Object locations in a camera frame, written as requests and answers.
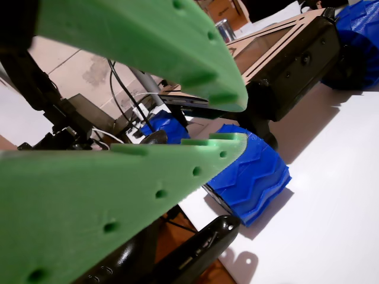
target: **tiled floor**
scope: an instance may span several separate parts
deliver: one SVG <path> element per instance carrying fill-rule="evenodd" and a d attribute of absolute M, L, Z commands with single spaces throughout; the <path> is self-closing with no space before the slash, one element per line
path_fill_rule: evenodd
<path fill-rule="evenodd" d="M 110 68 L 105 58 L 43 37 L 34 38 L 30 53 L 64 98 L 81 93 L 113 118 L 120 116 L 111 96 Z M 115 69 L 133 95 L 145 92 L 127 66 L 117 63 Z M 112 84 L 121 107 L 129 108 L 129 98 L 114 77 Z"/>

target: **white table surface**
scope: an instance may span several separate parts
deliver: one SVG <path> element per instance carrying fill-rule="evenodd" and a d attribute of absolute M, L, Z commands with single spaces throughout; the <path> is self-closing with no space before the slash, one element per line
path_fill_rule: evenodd
<path fill-rule="evenodd" d="M 318 84 L 271 124 L 293 179 L 221 255 L 237 283 L 379 283 L 378 108 Z M 225 213 L 201 188 L 180 206 L 198 230 Z"/>
<path fill-rule="evenodd" d="M 37 144 L 53 124 L 35 111 L 17 91 L 0 82 L 0 135 L 12 144 Z"/>

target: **blue tire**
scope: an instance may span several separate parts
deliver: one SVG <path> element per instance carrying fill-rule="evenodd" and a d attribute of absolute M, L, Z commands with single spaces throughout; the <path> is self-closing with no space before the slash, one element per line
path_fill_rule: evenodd
<path fill-rule="evenodd" d="M 352 49 L 347 60 L 356 61 L 346 80 L 323 80 L 334 89 L 366 89 L 379 82 L 379 0 L 360 1 L 337 16 L 342 46 Z"/>
<path fill-rule="evenodd" d="M 149 120 L 155 131 L 164 130 L 167 134 L 167 144 L 180 144 L 183 138 L 189 138 L 186 129 L 177 121 L 172 114 L 166 111 L 158 112 Z M 141 132 L 148 136 L 152 133 L 147 125 L 141 128 Z"/>
<path fill-rule="evenodd" d="M 205 188 L 227 211 L 250 226 L 291 180 L 288 167 L 276 151 L 248 130 L 225 124 L 218 133 L 245 133 L 248 146 Z"/>

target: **black plastic part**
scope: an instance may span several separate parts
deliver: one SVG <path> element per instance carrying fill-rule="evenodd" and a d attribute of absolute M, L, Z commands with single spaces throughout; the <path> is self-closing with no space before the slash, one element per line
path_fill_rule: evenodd
<path fill-rule="evenodd" d="M 222 117 L 225 114 L 224 111 L 219 111 L 218 109 L 195 107 L 183 107 L 182 112 L 184 115 L 187 115 L 189 117 L 207 118 L 209 120 L 215 120 L 216 118 Z"/>
<path fill-rule="evenodd" d="M 269 120 L 261 118 L 259 116 L 259 111 L 255 109 L 256 105 L 251 104 L 252 103 L 249 100 L 248 107 L 245 111 L 237 114 L 227 113 L 222 117 L 230 120 L 236 120 L 242 128 L 254 133 L 258 137 L 263 139 L 271 148 L 277 150 L 278 142 L 275 136 L 270 132 L 270 128 L 268 125 Z"/>
<path fill-rule="evenodd" d="M 301 7 L 308 6 L 312 8 L 313 10 L 319 9 L 317 7 L 317 2 L 320 0 L 305 0 L 305 3 Z M 326 7 L 341 7 L 343 5 L 349 4 L 348 0 L 321 0 L 321 7 L 326 8 Z"/>
<path fill-rule="evenodd" d="M 98 108 L 82 94 L 77 94 L 68 99 L 76 111 L 93 124 L 96 128 L 109 132 L 113 135 L 114 119 L 101 108 Z"/>
<path fill-rule="evenodd" d="M 38 0 L 2 1 L 0 53 L 31 46 L 38 14 Z"/>
<path fill-rule="evenodd" d="M 17 147 L 17 150 L 23 151 L 23 150 L 32 150 L 33 148 L 26 142 L 23 142 L 20 146 Z"/>
<path fill-rule="evenodd" d="M 167 107 L 171 111 L 172 116 L 186 129 L 188 121 L 185 119 L 181 107 L 179 105 L 167 105 Z"/>
<path fill-rule="evenodd" d="M 236 238 L 239 225 L 240 219 L 231 215 L 216 218 L 162 259 L 139 284 L 193 283 Z"/>
<path fill-rule="evenodd" d="M 159 221 L 155 221 L 84 273 L 73 284 L 137 283 L 153 270 L 158 229 Z"/>
<path fill-rule="evenodd" d="M 340 7 L 342 6 L 343 4 L 347 4 L 348 1 L 347 0 L 339 0 L 339 1 L 336 1 L 336 2 L 344 2 L 338 6 L 331 6 L 331 5 L 328 5 L 328 6 L 325 6 L 325 7 L 328 7 L 324 10 L 324 12 L 322 13 L 322 16 L 324 18 L 328 18 L 332 21 L 334 21 L 336 19 L 335 15 L 336 15 L 336 9 L 333 8 L 333 7 Z"/>
<path fill-rule="evenodd" d="M 75 133 L 73 141 L 77 140 L 79 144 L 88 142 L 93 124 L 78 113 L 67 99 L 62 98 L 49 76 L 39 68 L 28 51 L 0 53 L 0 61 L 12 83 L 31 107 L 44 111 L 44 116 L 53 123 L 54 134 L 62 133 L 70 127 Z M 60 149 L 62 146 L 58 135 L 47 135 L 44 140 L 49 145 L 52 141 L 58 143 L 49 149 Z"/>
<path fill-rule="evenodd" d="M 33 150 L 67 150 L 74 142 L 74 136 L 66 130 L 55 135 L 47 133 L 38 144 L 34 145 Z"/>
<path fill-rule="evenodd" d="M 256 22 L 284 9 L 287 5 L 289 5 L 293 1 L 292 0 L 271 0 L 271 1 L 242 0 L 242 2 L 249 12 L 250 21 Z"/>
<path fill-rule="evenodd" d="M 249 110 L 263 120 L 282 119 L 335 65 L 340 49 L 330 18 L 315 18 L 252 78 Z"/>

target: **hole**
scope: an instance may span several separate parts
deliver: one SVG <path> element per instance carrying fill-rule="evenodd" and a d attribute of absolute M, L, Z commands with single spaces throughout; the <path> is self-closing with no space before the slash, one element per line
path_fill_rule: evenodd
<path fill-rule="evenodd" d="M 161 189 L 159 191 L 156 192 L 155 194 L 155 198 L 163 198 L 163 197 L 166 197 L 167 196 L 167 191 L 164 190 L 164 189 Z"/>
<path fill-rule="evenodd" d="M 118 228 L 117 222 L 110 222 L 104 225 L 103 230 L 105 233 L 110 233 L 110 232 L 114 232 L 117 228 Z"/>
<path fill-rule="evenodd" d="M 89 279 L 89 281 L 86 283 L 100 283 L 99 277 L 96 276 L 88 275 L 87 279 Z"/>
<path fill-rule="evenodd" d="M 213 32 L 209 31 L 208 32 L 208 38 L 209 38 L 209 40 L 214 40 L 216 38 L 216 36 L 214 35 Z"/>
<path fill-rule="evenodd" d="M 199 176 L 201 173 L 201 168 L 200 167 L 195 167 L 195 169 L 192 171 L 192 174 L 194 176 Z"/>
<path fill-rule="evenodd" d="M 109 268 L 108 266 L 101 266 L 101 271 L 105 275 L 112 275 L 113 274 L 113 270 L 111 268 Z"/>
<path fill-rule="evenodd" d="M 174 0 L 174 1 L 172 1 L 172 5 L 173 5 L 174 8 L 177 9 L 177 10 L 180 10 L 180 9 L 183 8 L 183 4 L 182 4 L 182 2 L 179 1 L 179 0 Z"/>
<path fill-rule="evenodd" d="M 301 64 L 304 66 L 308 66 L 310 64 L 311 57 L 310 54 L 304 53 L 303 56 L 301 57 Z"/>
<path fill-rule="evenodd" d="M 36 269 L 32 273 L 30 273 L 28 277 L 29 283 L 39 283 L 46 277 L 46 271 L 43 269 Z"/>

